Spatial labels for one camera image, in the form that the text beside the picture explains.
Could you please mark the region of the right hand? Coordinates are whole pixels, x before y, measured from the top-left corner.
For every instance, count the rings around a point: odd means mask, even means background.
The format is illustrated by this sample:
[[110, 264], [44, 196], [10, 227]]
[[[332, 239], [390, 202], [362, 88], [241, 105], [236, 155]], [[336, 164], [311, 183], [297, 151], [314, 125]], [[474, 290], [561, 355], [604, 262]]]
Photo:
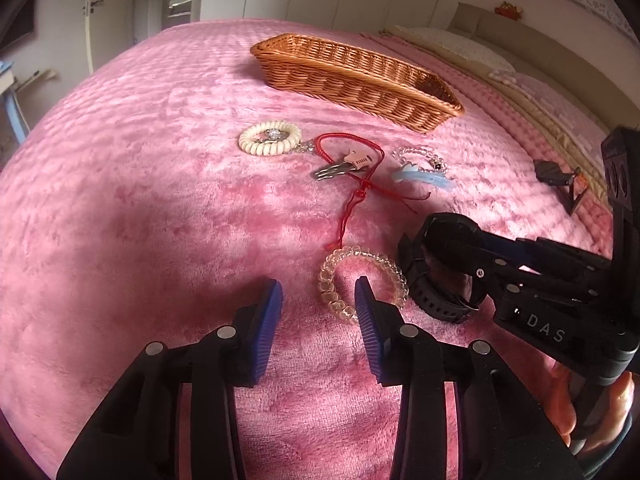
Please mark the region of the right hand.
[[[551, 371], [551, 386], [544, 397], [544, 411], [558, 430], [566, 445], [572, 443], [570, 434], [577, 424], [577, 416], [570, 397], [570, 375], [572, 373], [561, 363], [555, 363]], [[634, 402], [634, 375], [625, 372], [608, 387], [608, 411], [600, 426], [586, 441], [585, 453], [603, 448], [622, 432], [624, 422]]]

